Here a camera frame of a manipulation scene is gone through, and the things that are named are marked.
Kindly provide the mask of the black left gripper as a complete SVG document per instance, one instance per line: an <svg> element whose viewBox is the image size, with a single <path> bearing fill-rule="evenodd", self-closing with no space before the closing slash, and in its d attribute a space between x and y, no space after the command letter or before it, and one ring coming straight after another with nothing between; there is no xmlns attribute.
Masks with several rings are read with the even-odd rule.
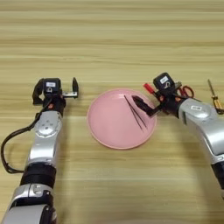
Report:
<svg viewBox="0 0 224 224"><path fill-rule="evenodd" d="M34 87L32 99L34 105L42 105L43 100L40 98L43 92L43 79L40 79ZM59 96L48 97L44 100L44 111L56 111L61 115L64 113L66 107L66 98L78 98L79 84L75 77L73 77L73 92L62 92Z"/></svg>

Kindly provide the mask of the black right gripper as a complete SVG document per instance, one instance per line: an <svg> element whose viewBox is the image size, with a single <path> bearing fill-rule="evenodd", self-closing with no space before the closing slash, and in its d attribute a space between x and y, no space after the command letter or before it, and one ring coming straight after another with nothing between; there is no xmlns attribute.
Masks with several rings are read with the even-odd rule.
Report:
<svg viewBox="0 0 224 224"><path fill-rule="evenodd" d="M178 117L179 107L183 102L183 96L178 94L179 89L182 87L182 82L167 81L165 84L159 84L157 81L154 81L153 84L157 90L153 90L151 93L158 100L159 104L155 108L151 108L137 95L132 96L134 103L148 116L154 116L158 112L163 111L166 114Z"/></svg>

